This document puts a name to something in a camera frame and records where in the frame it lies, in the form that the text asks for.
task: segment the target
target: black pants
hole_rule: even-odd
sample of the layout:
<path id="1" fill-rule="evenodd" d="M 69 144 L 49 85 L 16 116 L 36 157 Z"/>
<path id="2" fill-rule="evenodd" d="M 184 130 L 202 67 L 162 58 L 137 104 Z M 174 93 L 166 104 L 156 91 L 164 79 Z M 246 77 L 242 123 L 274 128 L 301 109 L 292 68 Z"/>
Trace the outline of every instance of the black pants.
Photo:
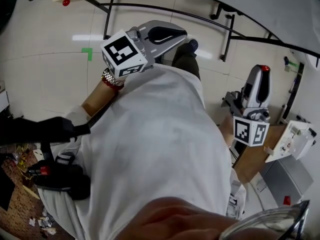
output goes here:
<path id="1" fill-rule="evenodd" d="M 189 43 L 184 43 L 176 50 L 172 61 L 172 67 L 187 71 L 200 79 L 199 66 L 196 61 L 197 55 Z"/>

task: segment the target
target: black metal frame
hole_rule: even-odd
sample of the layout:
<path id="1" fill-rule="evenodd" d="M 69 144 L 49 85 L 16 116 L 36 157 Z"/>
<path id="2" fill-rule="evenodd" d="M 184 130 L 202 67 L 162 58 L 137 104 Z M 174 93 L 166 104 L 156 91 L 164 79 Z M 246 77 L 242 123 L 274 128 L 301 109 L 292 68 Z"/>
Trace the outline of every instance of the black metal frame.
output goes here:
<path id="1" fill-rule="evenodd" d="M 253 37 L 253 36 L 245 36 L 237 31 L 235 31 L 233 29 L 234 27 L 234 22 L 235 22 L 235 15 L 226 15 L 227 19 L 231 19 L 231 23 L 230 23 L 230 27 L 227 27 L 225 25 L 222 25 L 220 23 L 217 23 L 215 21 L 212 21 L 210 19 L 198 16 L 198 15 L 194 15 L 188 12 L 184 12 L 184 11 L 180 11 L 180 10 L 175 10 L 175 9 L 170 9 L 170 8 L 166 8 L 166 7 L 161 7 L 161 6 L 155 6 L 155 5 L 149 5 L 149 4 L 140 4 L 140 3 L 125 3 L 125 2 L 114 2 L 114 0 L 110 0 L 110 2 L 106 2 L 106 3 L 100 3 L 96 0 L 86 0 L 89 3 L 91 3 L 92 5 L 98 7 L 99 9 L 103 10 L 104 12 L 107 13 L 107 18 L 106 18 L 106 22 L 105 22 L 105 27 L 104 27 L 104 33 L 103 33 L 103 39 L 106 40 L 108 39 L 110 36 L 107 35 L 107 31 L 108 31 L 108 26 L 109 26 L 109 20 L 110 20 L 110 14 L 111 14 L 111 10 L 112 10 L 112 6 L 127 6 L 127 7 L 140 7 L 140 8 L 149 8 L 149 9 L 155 9 L 155 10 L 161 10 L 161 11 L 167 11 L 167 12 L 171 12 L 171 13 L 176 13 L 176 14 L 181 14 L 181 15 L 185 15 L 191 18 L 195 18 L 198 20 L 202 20 L 204 22 L 216 25 L 220 28 L 223 28 L 227 31 L 229 31 L 228 33 L 228 38 L 227 38 L 227 42 L 226 42 L 226 46 L 225 46 L 225 50 L 224 50 L 224 54 L 222 54 L 220 56 L 220 59 L 223 62 L 226 62 L 227 60 L 227 55 L 228 55 L 228 51 L 229 51 L 229 46 L 230 46 L 230 41 L 231 40 L 241 40 L 241 41 L 251 41 L 251 42 L 259 42 L 259 43 L 265 43 L 265 44 L 271 44 L 271 45 L 276 45 L 276 46 L 281 46 L 281 47 L 286 47 L 289 49 L 293 49 L 302 53 L 306 53 L 306 54 L 310 54 L 312 56 L 315 56 L 317 58 L 320 58 L 320 54 L 316 53 L 314 51 L 305 49 L 305 48 L 301 48 L 292 44 L 288 44 L 288 43 L 284 43 L 282 42 L 275 34 L 273 34 L 270 30 L 268 30 L 266 27 L 262 26 L 259 22 L 255 21 L 254 19 L 252 19 L 251 17 L 249 17 L 248 15 L 246 15 L 245 13 L 234 9 L 234 11 L 240 15 L 244 15 L 245 17 L 249 18 L 250 20 L 252 20 L 253 22 L 255 22 L 256 24 L 258 24 L 259 26 L 261 26 L 262 28 L 264 28 L 266 31 L 268 31 L 268 36 L 267 38 L 262 38 L 262 37 Z M 228 7 L 230 7 L 229 5 L 220 2 L 219 0 L 212 0 L 212 1 L 216 1 L 218 3 L 221 3 L 223 5 L 226 5 Z"/>

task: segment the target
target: green tape mark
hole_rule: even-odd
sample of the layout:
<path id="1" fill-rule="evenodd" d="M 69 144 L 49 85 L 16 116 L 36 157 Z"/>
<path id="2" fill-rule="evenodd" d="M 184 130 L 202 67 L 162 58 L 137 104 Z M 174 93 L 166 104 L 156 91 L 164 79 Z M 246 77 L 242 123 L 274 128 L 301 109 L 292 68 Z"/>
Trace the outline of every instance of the green tape mark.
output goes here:
<path id="1" fill-rule="evenodd" d="M 82 53 L 88 53 L 88 61 L 92 62 L 92 48 L 82 48 Z"/>

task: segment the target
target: bracelet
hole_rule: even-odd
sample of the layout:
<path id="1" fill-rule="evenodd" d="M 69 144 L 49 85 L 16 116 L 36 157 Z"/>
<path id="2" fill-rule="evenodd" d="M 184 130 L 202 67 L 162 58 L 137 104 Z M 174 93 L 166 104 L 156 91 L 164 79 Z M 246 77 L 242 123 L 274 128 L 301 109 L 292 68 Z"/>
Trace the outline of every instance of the bracelet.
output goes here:
<path id="1" fill-rule="evenodd" d="M 111 73 L 109 68 L 106 68 L 101 76 L 102 81 L 115 91 L 120 91 L 125 86 L 125 81 L 117 80 Z"/>

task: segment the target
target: person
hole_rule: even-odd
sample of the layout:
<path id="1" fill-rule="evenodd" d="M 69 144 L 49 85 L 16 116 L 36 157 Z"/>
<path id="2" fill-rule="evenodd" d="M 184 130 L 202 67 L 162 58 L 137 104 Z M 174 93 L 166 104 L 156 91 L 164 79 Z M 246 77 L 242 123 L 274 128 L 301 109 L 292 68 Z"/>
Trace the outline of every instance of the person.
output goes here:
<path id="1" fill-rule="evenodd" d="M 90 197 L 73 201 L 39 189 L 48 212 L 76 239 L 211 240 L 237 222 L 226 217 L 233 120 L 228 114 L 217 127 L 206 113 L 197 48 L 192 39 L 172 66 L 155 64 L 125 82 L 106 69 L 66 115 L 81 125 L 108 104 L 91 134 L 52 150 L 76 154 Z"/>

